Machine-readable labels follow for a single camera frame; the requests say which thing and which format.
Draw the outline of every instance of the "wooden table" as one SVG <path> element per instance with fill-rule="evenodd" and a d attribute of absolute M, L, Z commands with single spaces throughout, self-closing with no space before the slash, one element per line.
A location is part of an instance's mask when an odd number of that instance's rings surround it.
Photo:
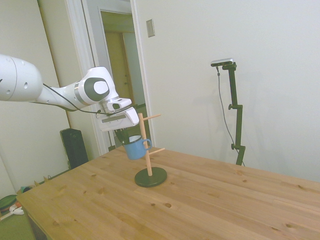
<path fill-rule="evenodd" d="M 143 188 L 145 164 L 120 147 L 18 200 L 53 240 L 320 240 L 318 182 L 164 150 Z"/>

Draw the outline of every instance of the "doorway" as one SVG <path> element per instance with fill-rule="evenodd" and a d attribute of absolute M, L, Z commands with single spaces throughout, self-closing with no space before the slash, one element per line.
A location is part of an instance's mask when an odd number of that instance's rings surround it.
<path fill-rule="evenodd" d="M 101 11 L 111 75 L 120 97 L 131 99 L 137 113 L 147 117 L 134 22 L 131 14 Z M 140 135 L 139 125 L 127 128 L 129 136 Z M 151 139 L 148 121 L 145 131 Z M 116 147 L 121 146 L 115 136 Z"/>

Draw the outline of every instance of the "speaker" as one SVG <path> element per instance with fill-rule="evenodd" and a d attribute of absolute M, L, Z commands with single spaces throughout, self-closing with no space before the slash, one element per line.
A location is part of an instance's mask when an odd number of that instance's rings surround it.
<path fill-rule="evenodd" d="M 69 159 L 69 168 L 75 169 L 89 161 L 80 130 L 68 128 L 61 130 L 60 135 Z"/>

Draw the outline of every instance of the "floor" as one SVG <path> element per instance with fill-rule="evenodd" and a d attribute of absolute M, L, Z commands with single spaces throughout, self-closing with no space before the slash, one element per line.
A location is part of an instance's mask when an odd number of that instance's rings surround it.
<path fill-rule="evenodd" d="M 0 240 L 34 240 L 27 217 L 12 215 L 0 221 Z"/>

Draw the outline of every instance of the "wooden mug stand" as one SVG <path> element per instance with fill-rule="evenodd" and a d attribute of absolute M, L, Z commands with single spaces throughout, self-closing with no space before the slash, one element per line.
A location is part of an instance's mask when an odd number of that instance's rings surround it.
<path fill-rule="evenodd" d="M 144 118 L 142 113 L 138 113 L 142 139 L 147 139 L 146 129 L 145 129 L 145 120 L 153 119 L 153 118 L 159 117 L 160 115 L 161 114 L 157 114 L 157 115 Z M 145 141 L 143 144 L 144 144 L 144 147 L 147 149 L 148 148 L 147 141 Z M 146 151 L 146 154 L 145 154 L 146 168 L 139 171 L 134 177 L 134 181 L 138 186 L 144 187 L 144 188 L 151 188 L 151 187 L 155 187 L 162 184 L 167 179 L 167 172 L 160 167 L 151 167 L 151 162 L 150 162 L 150 155 L 158 153 L 162 150 L 165 150 L 165 149 L 161 148 L 153 152 Z"/>

